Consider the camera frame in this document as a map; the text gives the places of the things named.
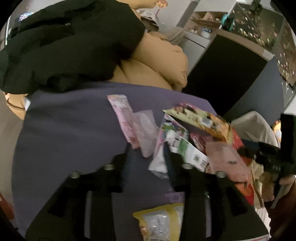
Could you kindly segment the orange cartoon snack bag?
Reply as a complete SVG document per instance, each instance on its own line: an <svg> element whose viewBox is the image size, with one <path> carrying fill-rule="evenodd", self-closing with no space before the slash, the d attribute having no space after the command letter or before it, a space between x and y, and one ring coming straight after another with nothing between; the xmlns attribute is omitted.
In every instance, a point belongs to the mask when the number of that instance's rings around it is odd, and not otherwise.
<svg viewBox="0 0 296 241"><path fill-rule="evenodd" d="M227 121L190 103L182 103L171 109L164 109L163 112L228 144L233 141L231 125Z"/></svg>

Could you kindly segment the yellow snack bag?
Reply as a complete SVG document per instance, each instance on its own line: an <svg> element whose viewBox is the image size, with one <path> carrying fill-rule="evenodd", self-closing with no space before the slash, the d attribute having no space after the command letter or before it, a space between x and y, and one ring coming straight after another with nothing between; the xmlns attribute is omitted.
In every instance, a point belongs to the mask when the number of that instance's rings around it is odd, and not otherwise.
<svg viewBox="0 0 296 241"><path fill-rule="evenodd" d="M174 203L132 214L138 220L143 240L179 240L183 222L184 204Z"/></svg>

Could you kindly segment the white trash bag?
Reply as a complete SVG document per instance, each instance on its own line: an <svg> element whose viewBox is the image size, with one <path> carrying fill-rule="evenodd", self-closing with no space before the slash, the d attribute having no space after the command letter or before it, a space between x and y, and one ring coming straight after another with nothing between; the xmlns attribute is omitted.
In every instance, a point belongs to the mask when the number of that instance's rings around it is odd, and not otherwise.
<svg viewBox="0 0 296 241"><path fill-rule="evenodd" d="M280 147L270 125L256 111L250 111L231 121L231 126L236 130L240 138Z"/></svg>

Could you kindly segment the green white milk carton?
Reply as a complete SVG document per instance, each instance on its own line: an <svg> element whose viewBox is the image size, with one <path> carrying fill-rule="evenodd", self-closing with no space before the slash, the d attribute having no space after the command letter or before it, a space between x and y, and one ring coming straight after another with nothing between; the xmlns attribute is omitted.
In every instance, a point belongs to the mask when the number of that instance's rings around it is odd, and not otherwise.
<svg viewBox="0 0 296 241"><path fill-rule="evenodd" d="M184 163L191 164L201 172L212 173L208 157L177 132L169 130L166 133L166 141L171 152L180 154Z"/></svg>

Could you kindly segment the black jacket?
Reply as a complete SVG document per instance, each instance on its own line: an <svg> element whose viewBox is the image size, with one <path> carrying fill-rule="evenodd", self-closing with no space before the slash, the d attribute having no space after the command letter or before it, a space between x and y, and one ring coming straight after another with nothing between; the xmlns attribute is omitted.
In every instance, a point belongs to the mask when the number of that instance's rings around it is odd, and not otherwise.
<svg viewBox="0 0 296 241"><path fill-rule="evenodd" d="M61 1L11 30L1 51L1 90L66 92L108 81L142 40L144 24L118 1Z"/></svg>

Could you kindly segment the pink white cartoon wrapper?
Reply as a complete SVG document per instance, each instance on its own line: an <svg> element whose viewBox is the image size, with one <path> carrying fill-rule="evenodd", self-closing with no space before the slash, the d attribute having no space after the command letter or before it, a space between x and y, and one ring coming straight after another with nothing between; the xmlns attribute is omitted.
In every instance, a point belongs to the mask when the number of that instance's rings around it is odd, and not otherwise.
<svg viewBox="0 0 296 241"><path fill-rule="evenodd" d="M164 144L168 142L170 151L176 153L181 138L188 140L189 132L170 115L165 113L159 130L156 148L148 170L161 179L167 179L168 170L164 157Z"/></svg>

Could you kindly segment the tan sofa cushions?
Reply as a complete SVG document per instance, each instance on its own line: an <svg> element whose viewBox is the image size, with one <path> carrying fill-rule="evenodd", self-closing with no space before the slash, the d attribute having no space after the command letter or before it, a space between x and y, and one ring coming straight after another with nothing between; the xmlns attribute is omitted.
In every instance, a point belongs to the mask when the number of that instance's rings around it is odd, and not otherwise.
<svg viewBox="0 0 296 241"><path fill-rule="evenodd" d="M164 35L144 33L132 56L121 61L109 82L144 85L181 92L186 87L188 58Z"/></svg>

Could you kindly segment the purple table cloth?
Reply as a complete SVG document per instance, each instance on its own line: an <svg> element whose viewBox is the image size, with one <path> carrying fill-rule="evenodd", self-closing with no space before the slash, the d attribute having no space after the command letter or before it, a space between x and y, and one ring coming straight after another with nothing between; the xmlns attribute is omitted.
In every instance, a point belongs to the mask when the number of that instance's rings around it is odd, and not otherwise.
<svg viewBox="0 0 296 241"><path fill-rule="evenodd" d="M216 113L205 97L150 86L98 82L66 93L36 91L30 96L12 167L14 210L22 236L69 174L92 173L125 151L126 139L107 100L111 94L125 95L134 112L151 109L157 125L163 109L179 103ZM124 193L113 196L116 238L142 240L132 213L181 202L183 194L175 194L168 180L152 174L151 159L140 151L130 150L128 158Z"/></svg>

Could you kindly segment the translucent white plastic wrapper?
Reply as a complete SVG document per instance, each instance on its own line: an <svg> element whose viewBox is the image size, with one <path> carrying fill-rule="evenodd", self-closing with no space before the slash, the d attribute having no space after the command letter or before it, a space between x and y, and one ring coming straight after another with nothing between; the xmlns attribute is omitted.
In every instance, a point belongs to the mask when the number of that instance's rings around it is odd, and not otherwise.
<svg viewBox="0 0 296 241"><path fill-rule="evenodd" d="M154 153L159 133L154 113L150 109L136 112L132 121L142 156L148 158Z"/></svg>

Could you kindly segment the pink long snack wrapper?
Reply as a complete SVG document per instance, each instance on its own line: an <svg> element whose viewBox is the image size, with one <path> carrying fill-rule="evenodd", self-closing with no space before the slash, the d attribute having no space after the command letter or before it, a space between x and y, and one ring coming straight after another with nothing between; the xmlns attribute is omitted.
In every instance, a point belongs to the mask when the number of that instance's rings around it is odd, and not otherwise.
<svg viewBox="0 0 296 241"><path fill-rule="evenodd" d="M123 94L113 94L108 95L107 99L117 116L120 128L127 142L131 144L133 149L138 149L139 142L132 121L133 111L127 97Z"/></svg>

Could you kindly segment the red snack package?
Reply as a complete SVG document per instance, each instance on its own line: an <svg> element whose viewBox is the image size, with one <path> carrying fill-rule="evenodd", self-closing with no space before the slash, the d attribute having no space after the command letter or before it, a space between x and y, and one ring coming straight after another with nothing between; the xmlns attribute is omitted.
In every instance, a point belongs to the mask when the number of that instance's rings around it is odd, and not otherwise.
<svg viewBox="0 0 296 241"><path fill-rule="evenodd" d="M225 172L228 178L235 182L235 187L246 198L247 202L253 206L253 180L248 168L251 160L239 156L237 150L244 144L234 129L231 130L230 134L230 144L200 133L190 133L190 138L195 147L209 158L205 172L208 174L215 174L218 171Z"/></svg>

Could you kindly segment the dark blue cabinet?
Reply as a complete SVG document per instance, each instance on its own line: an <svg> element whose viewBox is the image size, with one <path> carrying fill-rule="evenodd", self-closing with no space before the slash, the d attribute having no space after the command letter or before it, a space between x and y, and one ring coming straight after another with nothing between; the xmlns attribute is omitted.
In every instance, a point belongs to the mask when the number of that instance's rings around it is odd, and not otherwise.
<svg viewBox="0 0 296 241"><path fill-rule="evenodd" d="M276 59L267 61L219 35L192 69L183 92L207 100L228 122L256 111L272 125L284 112Z"/></svg>

